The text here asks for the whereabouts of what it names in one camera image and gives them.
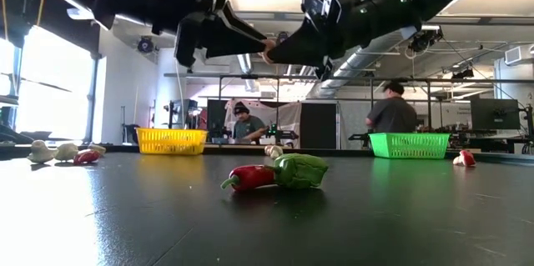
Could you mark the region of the yellow plastic basket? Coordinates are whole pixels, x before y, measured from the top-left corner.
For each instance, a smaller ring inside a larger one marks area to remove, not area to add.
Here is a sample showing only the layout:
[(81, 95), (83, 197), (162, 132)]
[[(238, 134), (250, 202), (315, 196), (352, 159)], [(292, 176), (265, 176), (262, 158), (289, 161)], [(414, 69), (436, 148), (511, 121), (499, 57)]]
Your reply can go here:
[(200, 129), (137, 128), (139, 152), (146, 154), (199, 155), (208, 132)]

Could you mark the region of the white toy garlic bulb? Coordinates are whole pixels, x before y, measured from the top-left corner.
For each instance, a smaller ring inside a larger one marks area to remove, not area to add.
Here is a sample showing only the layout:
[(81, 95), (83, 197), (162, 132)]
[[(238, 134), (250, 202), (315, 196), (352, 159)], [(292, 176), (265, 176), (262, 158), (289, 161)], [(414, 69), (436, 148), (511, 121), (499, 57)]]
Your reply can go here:
[(27, 159), (32, 163), (46, 163), (54, 159), (56, 150), (47, 147), (43, 140), (34, 140)]

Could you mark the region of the black background monitor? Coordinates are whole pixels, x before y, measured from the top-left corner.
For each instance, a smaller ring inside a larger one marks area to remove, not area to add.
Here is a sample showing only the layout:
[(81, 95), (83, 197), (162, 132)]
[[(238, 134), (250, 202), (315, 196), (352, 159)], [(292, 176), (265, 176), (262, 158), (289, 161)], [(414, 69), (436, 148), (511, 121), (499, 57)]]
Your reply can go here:
[(475, 130), (518, 130), (521, 128), (518, 102), (515, 99), (472, 99), (471, 123)]

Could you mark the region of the pale green white mushroom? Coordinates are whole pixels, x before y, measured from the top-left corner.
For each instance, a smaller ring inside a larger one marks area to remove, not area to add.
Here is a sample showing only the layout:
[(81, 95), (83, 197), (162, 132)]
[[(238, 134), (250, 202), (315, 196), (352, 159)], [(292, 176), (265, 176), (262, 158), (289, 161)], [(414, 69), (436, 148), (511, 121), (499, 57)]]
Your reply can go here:
[(78, 146), (74, 143), (65, 143), (57, 147), (54, 158), (61, 162), (73, 160), (78, 154)]

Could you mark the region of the black chair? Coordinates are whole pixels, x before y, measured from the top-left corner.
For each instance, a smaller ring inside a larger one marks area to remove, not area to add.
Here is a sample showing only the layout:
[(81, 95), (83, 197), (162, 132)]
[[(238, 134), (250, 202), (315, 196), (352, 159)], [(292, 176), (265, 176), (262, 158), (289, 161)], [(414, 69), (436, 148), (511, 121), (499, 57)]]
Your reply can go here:
[(122, 143), (138, 144), (137, 124), (122, 125)]

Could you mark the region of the white hanging cloth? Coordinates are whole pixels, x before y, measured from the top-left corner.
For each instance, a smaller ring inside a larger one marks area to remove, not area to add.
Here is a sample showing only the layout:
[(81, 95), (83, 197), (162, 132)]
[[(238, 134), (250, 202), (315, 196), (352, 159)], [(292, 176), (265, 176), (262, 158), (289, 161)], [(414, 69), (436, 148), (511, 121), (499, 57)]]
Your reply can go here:
[[(224, 125), (231, 129), (233, 138), (234, 124), (236, 117), (234, 116), (234, 105), (242, 102), (250, 111), (251, 115), (260, 118), (264, 124), (269, 126), (273, 123), (277, 124), (278, 128), (283, 130), (295, 131), (298, 135), (300, 133), (300, 115), (302, 103), (275, 103), (275, 102), (261, 102), (252, 100), (230, 99), (225, 103)], [(261, 143), (262, 138), (267, 138), (265, 134), (258, 142), (250, 142), (247, 140), (237, 140), (249, 143)]]

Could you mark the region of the black metal rig frame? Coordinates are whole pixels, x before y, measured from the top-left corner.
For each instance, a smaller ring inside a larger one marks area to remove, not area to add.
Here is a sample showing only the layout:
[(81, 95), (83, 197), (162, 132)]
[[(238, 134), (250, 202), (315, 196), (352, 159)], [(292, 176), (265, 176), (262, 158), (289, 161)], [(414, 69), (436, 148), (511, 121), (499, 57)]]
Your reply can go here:
[[(270, 80), (276, 83), (288, 83), (293, 86), (302, 83), (309, 92), (295, 95), (297, 101), (361, 101), (374, 103), (379, 99), (389, 78), (372, 77), (334, 77), (321, 82), (314, 76), (267, 75), (267, 74), (214, 74), (214, 73), (165, 73), (166, 78), (209, 78), (219, 84), (218, 98), (222, 97), (223, 81), (230, 80)], [(455, 102), (466, 98), (497, 90), (509, 99), (515, 96), (505, 90), (507, 85), (527, 85), (534, 87), (534, 79), (444, 79), (444, 78), (397, 78), (406, 88), (407, 100), (413, 103), (425, 103), (431, 111), (433, 102)]]

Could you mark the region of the black upright panel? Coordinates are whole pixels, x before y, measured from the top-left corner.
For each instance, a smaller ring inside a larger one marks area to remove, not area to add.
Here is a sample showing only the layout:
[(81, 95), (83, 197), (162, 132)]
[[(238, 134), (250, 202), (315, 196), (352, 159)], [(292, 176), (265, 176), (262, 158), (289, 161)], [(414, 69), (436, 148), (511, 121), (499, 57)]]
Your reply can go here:
[(336, 149), (336, 105), (303, 103), (299, 136), (301, 148)]

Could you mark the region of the red toy chili pepper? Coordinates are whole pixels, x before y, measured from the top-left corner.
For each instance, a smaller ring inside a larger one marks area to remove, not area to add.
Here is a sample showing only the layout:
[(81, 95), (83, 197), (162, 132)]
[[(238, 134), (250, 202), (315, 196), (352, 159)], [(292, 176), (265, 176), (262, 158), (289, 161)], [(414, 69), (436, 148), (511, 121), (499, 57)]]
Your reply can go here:
[(94, 163), (99, 160), (101, 154), (98, 151), (87, 149), (80, 151), (76, 154), (73, 159), (74, 165), (84, 165), (89, 163)]
[(275, 171), (270, 166), (245, 165), (233, 169), (220, 187), (231, 187), (236, 192), (244, 192), (275, 184)]

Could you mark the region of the black ceiling spotlight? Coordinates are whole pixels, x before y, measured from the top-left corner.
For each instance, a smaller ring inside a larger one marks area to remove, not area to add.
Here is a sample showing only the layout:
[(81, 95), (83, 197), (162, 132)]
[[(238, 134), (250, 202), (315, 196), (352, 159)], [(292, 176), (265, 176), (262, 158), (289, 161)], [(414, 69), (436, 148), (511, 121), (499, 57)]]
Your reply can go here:
[(421, 53), (442, 40), (443, 32), (440, 26), (429, 26), (422, 28), (416, 33), (408, 46), (413, 53)]

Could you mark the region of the bright window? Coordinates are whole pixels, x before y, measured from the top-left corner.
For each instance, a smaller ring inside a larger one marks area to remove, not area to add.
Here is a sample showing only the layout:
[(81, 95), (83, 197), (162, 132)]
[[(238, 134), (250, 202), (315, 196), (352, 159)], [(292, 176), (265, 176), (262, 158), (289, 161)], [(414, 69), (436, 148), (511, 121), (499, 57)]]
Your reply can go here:
[(86, 137), (94, 60), (89, 51), (43, 28), (31, 28), (22, 48), (0, 37), (0, 121), (18, 133)]

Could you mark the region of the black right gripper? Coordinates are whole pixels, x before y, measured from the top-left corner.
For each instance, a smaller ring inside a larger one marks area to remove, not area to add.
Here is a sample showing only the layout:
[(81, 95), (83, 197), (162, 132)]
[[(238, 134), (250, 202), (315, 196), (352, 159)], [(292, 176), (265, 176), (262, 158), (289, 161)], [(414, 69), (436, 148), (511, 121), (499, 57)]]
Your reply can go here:
[(330, 78), (332, 60), (354, 47), (405, 27), (419, 28), (422, 16), (414, 0), (323, 0), (323, 36), (310, 23), (266, 56), (274, 63), (315, 67), (321, 81)]

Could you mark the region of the black round ceiling device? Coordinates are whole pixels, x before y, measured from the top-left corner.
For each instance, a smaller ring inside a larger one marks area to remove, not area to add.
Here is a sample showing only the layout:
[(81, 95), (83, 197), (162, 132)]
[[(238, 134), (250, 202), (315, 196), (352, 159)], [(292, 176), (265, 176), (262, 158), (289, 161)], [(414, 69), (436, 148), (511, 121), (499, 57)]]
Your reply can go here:
[(152, 53), (154, 51), (154, 43), (151, 37), (142, 36), (139, 39), (137, 49), (141, 53)]

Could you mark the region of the red toy vegetables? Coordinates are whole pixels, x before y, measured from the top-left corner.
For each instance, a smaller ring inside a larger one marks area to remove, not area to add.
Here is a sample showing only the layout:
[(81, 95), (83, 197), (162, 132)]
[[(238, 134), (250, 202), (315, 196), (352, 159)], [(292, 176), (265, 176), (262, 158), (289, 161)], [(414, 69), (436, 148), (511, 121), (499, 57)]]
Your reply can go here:
[(458, 156), (454, 158), (453, 164), (462, 165), (467, 168), (474, 168), (476, 165), (476, 160), (471, 152), (467, 150), (461, 150)]

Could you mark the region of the green toy bell pepper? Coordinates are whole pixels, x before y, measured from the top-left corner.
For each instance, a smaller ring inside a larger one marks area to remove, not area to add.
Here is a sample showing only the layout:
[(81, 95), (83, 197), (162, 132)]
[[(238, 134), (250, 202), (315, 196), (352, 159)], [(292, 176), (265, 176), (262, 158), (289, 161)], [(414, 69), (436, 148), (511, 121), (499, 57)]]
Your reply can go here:
[(318, 188), (329, 169), (320, 157), (301, 153), (285, 153), (269, 166), (274, 171), (275, 184), (283, 188)]

